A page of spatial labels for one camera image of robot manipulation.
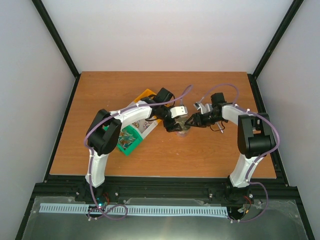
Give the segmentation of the white candy bin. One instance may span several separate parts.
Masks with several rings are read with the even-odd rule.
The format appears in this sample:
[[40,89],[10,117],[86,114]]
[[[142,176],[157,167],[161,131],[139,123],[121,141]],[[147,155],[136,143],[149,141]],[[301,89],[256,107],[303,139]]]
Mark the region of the white candy bin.
[[143,139],[145,139],[158,124],[158,120],[146,121],[145,119],[141,119],[128,125],[126,129],[131,126]]

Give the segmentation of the metal scoop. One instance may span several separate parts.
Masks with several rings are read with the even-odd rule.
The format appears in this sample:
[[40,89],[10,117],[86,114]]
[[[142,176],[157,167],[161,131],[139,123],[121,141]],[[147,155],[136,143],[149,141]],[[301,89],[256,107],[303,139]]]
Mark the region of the metal scoop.
[[[212,107],[212,105],[210,103],[206,103],[204,106],[205,106],[207,112],[210,112],[211,110],[213,110],[213,107]],[[223,130],[222,126],[219,123],[216,123],[216,124],[217,124],[217,126],[219,128],[219,131],[223,134],[224,130]]]

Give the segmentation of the orange candy bin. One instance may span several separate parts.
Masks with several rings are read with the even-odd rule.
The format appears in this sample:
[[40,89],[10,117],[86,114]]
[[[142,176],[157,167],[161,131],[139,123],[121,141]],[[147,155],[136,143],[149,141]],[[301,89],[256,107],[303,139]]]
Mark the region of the orange candy bin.
[[[138,97],[136,97],[133,102],[134,103],[137,103],[138,101],[140,101],[142,98],[145,98],[145,97],[149,97],[149,98],[153,98],[154,96],[156,95],[155,92],[153,92],[152,90],[150,89],[146,89],[144,92],[142,92]],[[152,117],[149,117],[145,120],[146,122],[157,122],[157,123],[160,123],[162,120],[161,119],[158,119],[157,117],[155,116],[152,116]]]

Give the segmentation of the green candy bin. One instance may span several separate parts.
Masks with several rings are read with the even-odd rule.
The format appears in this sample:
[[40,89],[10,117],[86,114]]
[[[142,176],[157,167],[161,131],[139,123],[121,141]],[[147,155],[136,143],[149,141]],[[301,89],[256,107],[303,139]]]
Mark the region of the green candy bin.
[[128,125],[119,132],[117,140],[112,136],[106,146],[108,149],[117,148],[125,156],[129,156],[142,141],[141,134],[133,126]]

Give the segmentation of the white jar lid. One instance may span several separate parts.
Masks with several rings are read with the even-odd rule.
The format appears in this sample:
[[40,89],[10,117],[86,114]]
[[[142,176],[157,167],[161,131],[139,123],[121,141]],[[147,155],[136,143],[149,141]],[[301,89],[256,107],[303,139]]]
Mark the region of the white jar lid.
[[179,131],[182,133],[189,131],[189,129],[191,128],[190,126],[186,125],[187,120],[188,120],[188,117],[179,117],[175,119],[175,122],[180,126]]

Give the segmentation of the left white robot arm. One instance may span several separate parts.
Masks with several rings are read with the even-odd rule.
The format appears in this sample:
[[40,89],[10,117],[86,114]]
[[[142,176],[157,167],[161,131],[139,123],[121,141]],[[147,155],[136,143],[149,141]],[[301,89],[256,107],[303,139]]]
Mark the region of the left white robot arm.
[[103,198],[104,188],[100,185],[105,181],[107,160],[116,148],[124,128],[140,120],[155,118],[163,121],[167,132],[179,132],[182,128],[177,119],[187,113],[185,106],[174,105],[173,94],[165,88],[154,96],[142,97],[126,108],[116,111],[99,110],[84,140],[84,145],[89,150],[85,179],[90,186],[86,190],[86,195],[95,202]]

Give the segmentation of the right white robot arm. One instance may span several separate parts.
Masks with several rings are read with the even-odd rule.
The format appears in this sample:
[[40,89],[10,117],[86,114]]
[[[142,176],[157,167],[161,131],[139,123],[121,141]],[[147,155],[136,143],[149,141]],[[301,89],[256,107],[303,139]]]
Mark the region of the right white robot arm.
[[211,104],[195,103],[199,112],[185,121],[189,127],[206,128],[218,122],[237,125],[237,147],[240,152],[233,172],[225,183],[226,201],[236,203],[249,195],[253,172],[267,153],[276,146],[271,127],[257,116],[228,103],[222,92],[211,95]]

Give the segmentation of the metal front plate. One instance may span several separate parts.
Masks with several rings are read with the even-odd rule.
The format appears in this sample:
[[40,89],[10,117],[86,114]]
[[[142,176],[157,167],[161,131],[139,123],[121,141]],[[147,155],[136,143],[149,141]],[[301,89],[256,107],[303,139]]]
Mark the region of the metal front plate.
[[[72,197],[35,199],[19,240],[311,240],[292,200],[254,204],[242,222],[208,216],[39,213],[40,204],[86,204]],[[127,200],[127,206],[220,207],[191,199]]]

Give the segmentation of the black aluminium rail base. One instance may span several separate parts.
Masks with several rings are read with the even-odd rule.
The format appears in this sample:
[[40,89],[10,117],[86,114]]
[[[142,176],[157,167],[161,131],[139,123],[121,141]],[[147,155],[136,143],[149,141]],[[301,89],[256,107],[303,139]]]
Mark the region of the black aluminium rail base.
[[266,199],[292,200],[302,204],[297,187],[283,181],[271,179],[252,185],[239,196],[226,197],[225,178],[162,178],[162,177],[112,177],[108,176],[98,188],[90,190],[89,184],[81,176],[49,176],[45,182],[34,186],[31,198],[73,197],[77,202],[93,203],[94,199],[103,202],[123,203],[131,198],[139,199],[194,199],[221,206],[241,206],[252,194],[252,203]]

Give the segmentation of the right black frame post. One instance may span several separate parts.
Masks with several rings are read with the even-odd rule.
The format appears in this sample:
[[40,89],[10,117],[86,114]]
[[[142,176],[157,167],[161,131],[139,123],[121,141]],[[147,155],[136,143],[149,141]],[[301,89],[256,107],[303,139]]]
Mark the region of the right black frame post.
[[281,41],[283,35],[285,34],[286,30],[290,26],[292,20],[294,19],[296,13],[300,9],[303,2],[304,2],[304,0],[293,0],[292,3],[290,4],[282,21],[280,22],[277,30],[275,31],[272,39],[270,40],[267,48],[265,49],[261,59],[259,60],[257,66],[255,67],[255,69],[252,73],[252,77],[254,80],[258,79],[259,75],[263,71],[263,69],[266,66],[268,60],[270,59],[272,53],[274,52],[277,45]]

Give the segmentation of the black frame post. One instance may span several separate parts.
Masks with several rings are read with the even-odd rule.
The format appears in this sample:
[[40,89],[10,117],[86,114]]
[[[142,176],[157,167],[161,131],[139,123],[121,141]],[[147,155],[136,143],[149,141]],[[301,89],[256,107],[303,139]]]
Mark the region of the black frame post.
[[69,70],[71,71],[72,75],[76,78],[80,75],[79,71],[77,70],[57,28],[55,27],[44,3],[42,0],[32,0],[32,3],[37,10],[39,16],[41,17],[44,25],[46,26],[48,32],[50,33],[54,43],[56,44],[58,50],[60,51],[65,63],[67,64]]
[[293,0],[292,3],[290,4],[282,21],[280,22],[277,30],[275,31],[272,39],[270,40],[267,48],[265,49],[261,59],[259,60],[257,66],[255,67],[255,69],[252,73],[252,77],[254,80],[258,79],[259,75],[263,71],[263,69],[266,66],[268,60],[270,59],[272,53],[274,52],[277,45],[281,41],[283,35],[285,34],[286,30],[290,26],[292,20],[294,19],[296,13],[300,9],[303,2],[304,2],[304,0]]

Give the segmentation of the left black frame post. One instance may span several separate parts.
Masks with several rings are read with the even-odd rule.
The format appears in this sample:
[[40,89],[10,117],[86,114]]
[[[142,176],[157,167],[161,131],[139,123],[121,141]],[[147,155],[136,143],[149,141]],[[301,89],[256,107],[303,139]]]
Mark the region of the left black frame post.
[[42,0],[32,0],[32,3],[37,10],[39,16],[41,17],[44,25],[46,26],[48,32],[50,33],[54,43],[56,44],[58,50],[60,51],[65,63],[67,64],[69,70],[71,71],[72,75],[76,78],[80,75],[79,71],[77,70],[57,28],[55,27],[44,3]]

